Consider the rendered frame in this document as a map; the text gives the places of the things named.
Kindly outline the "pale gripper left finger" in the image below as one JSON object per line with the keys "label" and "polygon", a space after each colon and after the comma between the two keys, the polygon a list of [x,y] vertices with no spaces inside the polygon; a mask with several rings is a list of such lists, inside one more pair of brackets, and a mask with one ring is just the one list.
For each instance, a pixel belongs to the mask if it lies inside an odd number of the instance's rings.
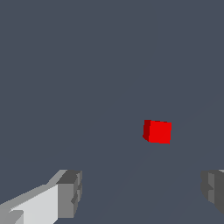
{"label": "pale gripper left finger", "polygon": [[59,170],[45,185],[0,205],[0,224],[55,224],[73,218],[82,195],[82,171]]}

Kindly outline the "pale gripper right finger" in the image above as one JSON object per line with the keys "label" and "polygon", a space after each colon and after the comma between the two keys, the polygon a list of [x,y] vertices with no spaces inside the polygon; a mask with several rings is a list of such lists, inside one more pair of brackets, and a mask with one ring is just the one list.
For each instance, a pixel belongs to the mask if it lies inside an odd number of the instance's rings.
{"label": "pale gripper right finger", "polygon": [[203,196],[224,214],[224,170],[202,171],[200,178]]}

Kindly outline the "red cube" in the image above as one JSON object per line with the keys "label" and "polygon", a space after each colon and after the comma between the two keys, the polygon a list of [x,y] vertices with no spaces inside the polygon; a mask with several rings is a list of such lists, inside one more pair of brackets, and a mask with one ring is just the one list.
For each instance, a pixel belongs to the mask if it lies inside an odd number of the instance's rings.
{"label": "red cube", "polygon": [[169,144],[171,141],[172,124],[170,122],[145,120],[143,138],[150,143]]}

